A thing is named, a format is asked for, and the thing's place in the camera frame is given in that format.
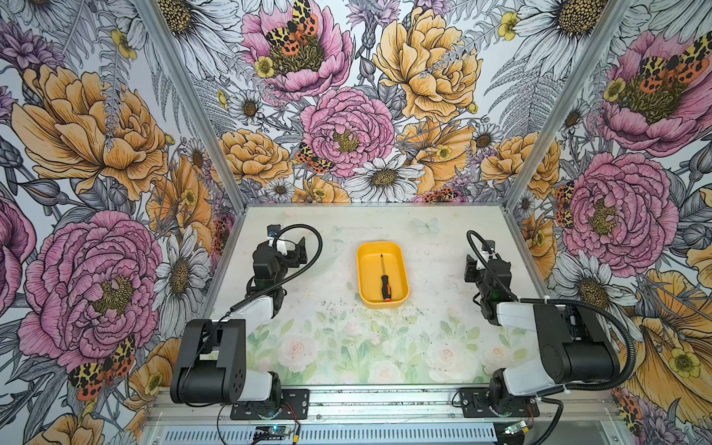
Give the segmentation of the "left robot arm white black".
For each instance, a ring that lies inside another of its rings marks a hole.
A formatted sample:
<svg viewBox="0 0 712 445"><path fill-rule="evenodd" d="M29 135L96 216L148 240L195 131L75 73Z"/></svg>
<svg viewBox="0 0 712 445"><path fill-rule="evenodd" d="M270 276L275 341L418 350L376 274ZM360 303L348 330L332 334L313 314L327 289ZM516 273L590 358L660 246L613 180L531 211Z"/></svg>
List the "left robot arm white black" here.
<svg viewBox="0 0 712 445"><path fill-rule="evenodd" d="M276 372L248 368L248 337L280 312L285 284L321 256L324 241L309 224L268 227L268 238L252 254L253 276L243 300L217 320L194 319L183 333L170 395L174 403L200 408L222 405L233 420L302 419Z"/></svg>

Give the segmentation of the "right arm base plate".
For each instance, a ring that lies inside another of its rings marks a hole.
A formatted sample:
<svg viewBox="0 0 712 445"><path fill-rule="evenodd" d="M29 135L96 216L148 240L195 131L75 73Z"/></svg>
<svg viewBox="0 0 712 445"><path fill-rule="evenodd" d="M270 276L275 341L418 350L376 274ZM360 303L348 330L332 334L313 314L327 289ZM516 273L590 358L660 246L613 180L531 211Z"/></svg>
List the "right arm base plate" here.
<svg viewBox="0 0 712 445"><path fill-rule="evenodd" d="M512 396L506 391L492 395L491 391L484 387L458 389L451 403L462 410L465 418L540 416L534 398Z"/></svg>

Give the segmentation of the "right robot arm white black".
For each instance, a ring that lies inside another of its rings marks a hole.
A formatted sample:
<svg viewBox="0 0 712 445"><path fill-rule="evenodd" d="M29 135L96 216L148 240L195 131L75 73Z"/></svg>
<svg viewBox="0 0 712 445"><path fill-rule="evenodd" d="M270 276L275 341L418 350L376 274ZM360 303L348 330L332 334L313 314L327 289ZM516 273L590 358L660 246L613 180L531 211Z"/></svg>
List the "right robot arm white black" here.
<svg viewBox="0 0 712 445"><path fill-rule="evenodd" d="M606 310L581 300L525 299L511 289L512 266L474 230L465 235L472 254L467 256L465 282L477 286L473 300L493 326L535 334L537 355L514 367L493 372L481 399L497 415L525 415L539 397L568 389L601 391L619 386L632 374L635 346L630 335L623 342L626 363L619 361L602 326L606 320L624 324Z"/></svg>

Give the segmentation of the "screwdriver black orange handle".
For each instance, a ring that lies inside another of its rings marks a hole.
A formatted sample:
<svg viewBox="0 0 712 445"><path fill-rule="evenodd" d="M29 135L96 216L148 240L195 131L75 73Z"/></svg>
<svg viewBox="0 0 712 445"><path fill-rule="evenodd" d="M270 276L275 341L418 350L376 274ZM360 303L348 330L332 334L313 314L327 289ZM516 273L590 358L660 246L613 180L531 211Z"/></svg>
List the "screwdriver black orange handle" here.
<svg viewBox="0 0 712 445"><path fill-rule="evenodd" d="M383 254L380 255L380 262L381 262L381 269L382 269L382 275L381 275L382 299L384 301L392 301L392 290L391 290L391 286L389 283L389 276L386 271L385 258L384 258Z"/></svg>

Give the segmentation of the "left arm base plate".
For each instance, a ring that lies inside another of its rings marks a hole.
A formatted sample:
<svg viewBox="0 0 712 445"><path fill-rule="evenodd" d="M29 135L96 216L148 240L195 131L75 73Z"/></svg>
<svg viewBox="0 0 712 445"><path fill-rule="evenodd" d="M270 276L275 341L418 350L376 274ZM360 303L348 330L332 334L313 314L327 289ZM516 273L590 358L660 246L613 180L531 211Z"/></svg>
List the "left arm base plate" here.
<svg viewBox="0 0 712 445"><path fill-rule="evenodd" d="M309 389L282 389L267 400L239 402L232 406L230 419L234 421L306 420L310 406Z"/></svg>

